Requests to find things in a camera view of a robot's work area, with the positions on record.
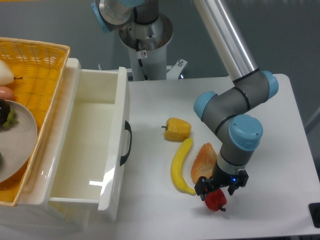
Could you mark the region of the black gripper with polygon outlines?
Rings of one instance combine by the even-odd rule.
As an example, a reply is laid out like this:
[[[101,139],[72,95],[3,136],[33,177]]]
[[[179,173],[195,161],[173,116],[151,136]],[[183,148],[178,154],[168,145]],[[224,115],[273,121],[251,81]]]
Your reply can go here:
[[[220,189],[228,187],[227,191],[230,196],[238,188],[243,188],[246,186],[249,175],[245,169],[237,170],[236,173],[229,174],[223,171],[218,163],[216,163],[212,170],[211,177],[207,178],[205,176],[199,177],[194,189],[197,196],[200,196],[201,200],[204,201],[208,194],[215,191],[215,189]]]

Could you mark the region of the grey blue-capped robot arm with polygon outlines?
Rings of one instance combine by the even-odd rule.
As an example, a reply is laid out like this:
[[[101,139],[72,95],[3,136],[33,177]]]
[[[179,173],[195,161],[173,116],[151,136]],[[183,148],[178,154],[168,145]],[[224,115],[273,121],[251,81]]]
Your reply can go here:
[[[195,6],[234,84],[222,94],[201,94],[193,105],[198,118],[222,142],[211,176],[201,176],[195,184],[204,200],[220,188],[232,195],[247,184],[245,167],[263,134],[262,124],[248,112],[272,98],[279,84],[271,72],[259,69],[223,0],[197,0]],[[91,9],[103,31],[118,30],[131,54],[134,80],[167,78],[167,59],[160,51],[172,39],[173,26],[159,12],[158,1],[95,0]]]

